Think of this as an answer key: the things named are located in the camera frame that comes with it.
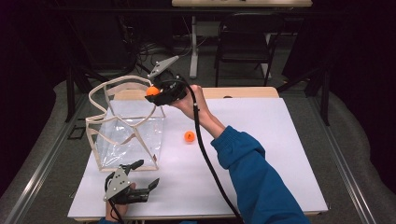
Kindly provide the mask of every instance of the orange ball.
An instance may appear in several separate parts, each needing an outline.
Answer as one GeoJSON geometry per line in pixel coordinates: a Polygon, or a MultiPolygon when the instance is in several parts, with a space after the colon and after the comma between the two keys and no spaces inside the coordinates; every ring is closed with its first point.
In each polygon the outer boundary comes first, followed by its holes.
{"type": "Polygon", "coordinates": [[[158,90],[158,88],[156,88],[155,86],[150,86],[148,87],[148,89],[146,90],[146,95],[157,95],[158,93],[160,93],[160,90],[158,90]]]}
{"type": "Polygon", "coordinates": [[[184,140],[186,142],[193,142],[195,139],[195,133],[193,133],[192,131],[186,131],[184,133],[184,140]]]}

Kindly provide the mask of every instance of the black chair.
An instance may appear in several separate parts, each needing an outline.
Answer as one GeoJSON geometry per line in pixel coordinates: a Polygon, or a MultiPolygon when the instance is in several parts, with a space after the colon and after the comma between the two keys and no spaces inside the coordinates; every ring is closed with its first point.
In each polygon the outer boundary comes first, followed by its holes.
{"type": "MultiPolygon", "coordinates": [[[[339,21],[339,25],[335,29],[333,36],[326,39],[326,41],[329,42],[328,43],[329,46],[320,46],[320,48],[325,48],[326,50],[322,58],[315,59],[318,60],[318,64],[312,66],[306,72],[298,74],[298,76],[290,79],[287,83],[279,87],[276,87],[277,92],[286,91],[288,88],[296,85],[300,81],[309,78],[310,80],[308,82],[308,85],[305,87],[304,90],[305,95],[312,97],[316,96],[319,89],[321,88],[320,116],[322,117],[323,122],[327,126],[330,126],[329,118],[328,118],[328,109],[329,109],[331,73],[333,68],[336,66],[337,60],[343,55],[343,52],[347,48],[347,45],[353,41],[357,24],[361,22],[361,15],[360,13],[349,13],[348,15],[345,15],[343,17],[340,16],[339,18],[336,18],[335,21],[339,21]]],[[[308,32],[310,32],[312,29],[317,29],[318,28],[317,26],[318,25],[322,26],[322,24],[323,23],[318,24],[318,23],[308,22],[305,26],[304,31],[306,34],[308,34],[308,32]]],[[[300,58],[295,58],[293,62],[295,63],[294,66],[296,66],[300,60],[301,60],[300,58]]]]}
{"type": "Polygon", "coordinates": [[[264,84],[267,85],[277,38],[284,20],[276,14],[239,12],[227,16],[219,25],[219,43],[216,52],[216,87],[219,84],[219,62],[267,63],[264,84]],[[274,35],[267,43],[266,35],[274,35]]]}

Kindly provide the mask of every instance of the white table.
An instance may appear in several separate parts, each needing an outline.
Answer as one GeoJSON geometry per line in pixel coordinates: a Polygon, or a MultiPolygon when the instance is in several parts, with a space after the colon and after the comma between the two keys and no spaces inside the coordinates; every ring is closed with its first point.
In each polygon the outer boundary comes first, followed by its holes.
{"type": "MultiPolygon", "coordinates": [[[[311,0],[172,0],[174,7],[311,7],[311,0]]],[[[197,78],[198,48],[197,48],[197,21],[192,16],[191,22],[191,67],[190,78],[197,78]]],[[[266,73],[268,64],[262,64],[262,71],[266,73]]]]}
{"type": "MultiPolygon", "coordinates": [[[[209,99],[207,102],[213,114],[225,124],[250,133],[262,143],[266,159],[279,172],[306,214],[328,210],[283,99],[233,98],[209,99]]],[[[158,177],[160,183],[150,193],[147,203],[130,204],[125,219],[233,217],[205,164],[197,141],[187,144],[183,140],[184,132],[194,129],[193,121],[171,106],[165,106],[164,111],[166,119],[160,170],[129,174],[138,188],[145,188],[158,177]]],[[[210,146],[210,134],[205,130],[202,133],[206,151],[221,184],[236,206],[228,171],[219,166],[216,151],[210,146]]],[[[69,217],[80,221],[96,220],[105,214],[102,199],[108,175],[98,171],[91,155],[69,217]]]]}

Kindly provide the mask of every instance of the blue jacket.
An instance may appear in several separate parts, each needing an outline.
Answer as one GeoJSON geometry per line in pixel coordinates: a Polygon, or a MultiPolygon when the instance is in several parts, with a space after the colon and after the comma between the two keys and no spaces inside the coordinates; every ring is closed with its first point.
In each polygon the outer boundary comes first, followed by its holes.
{"type": "Polygon", "coordinates": [[[211,145],[229,170],[245,223],[309,223],[255,138],[228,126],[211,145]]]}

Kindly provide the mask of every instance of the black cable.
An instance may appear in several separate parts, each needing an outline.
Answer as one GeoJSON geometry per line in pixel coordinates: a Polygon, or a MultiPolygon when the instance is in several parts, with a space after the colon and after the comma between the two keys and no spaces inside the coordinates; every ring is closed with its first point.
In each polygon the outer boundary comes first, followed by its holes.
{"type": "Polygon", "coordinates": [[[124,224],[124,221],[122,220],[121,214],[119,213],[119,210],[117,210],[116,205],[113,203],[113,200],[110,199],[110,200],[108,200],[108,202],[110,203],[111,208],[114,210],[114,212],[116,212],[116,215],[117,215],[118,218],[113,217],[113,213],[112,212],[110,212],[110,215],[114,219],[116,219],[120,224],[124,224]]]}
{"type": "Polygon", "coordinates": [[[206,153],[206,150],[205,150],[205,147],[204,147],[204,143],[203,143],[203,140],[202,140],[202,136],[201,136],[201,128],[200,128],[201,126],[200,126],[200,123],[199,123],[199,115],[198,115],[199,108],[198,108],[198,104],[197,104],[197,101],[196,101],[196,98],[195,98],[195,94],[194,94],[191,86],[186,81],[180,80],[180,79],[164,80],[163,82],[179,82],[179,83],[184,84],[187,87],[187,89],[189,89],[189,91],[191,93],[192,103],[193,103],[192,106],[193,106],[193,113],[194,113],[195,131],[197,133],[198,144],[199,144],[199,147],[201,149],[201,152],[202,152],[202,154],[204,156],[204,159],[206,161],[207,166],[209,167],[210,173],[213,175],[213,178],[216,181],[216,184],[217,184],[217,186],[219,188],[221,196],[224,198],[225,202],[230,206],[231,210],[233,210],[233,213],[235,214],[236,219],[238,220],[238,222],[244,223],[242,217],[239,215],[238,211],[235,209],[235,207],[231,203],[230,199],[228,198],[227,194],[225,193],[224,188],[222,187],[222,185],[221,185],[221,183],[219,181],[219,177],[216,174],[215,169],[213,168],[212,162],[210,161],[209,157],[207,156],[207,153],[206,153]]]}

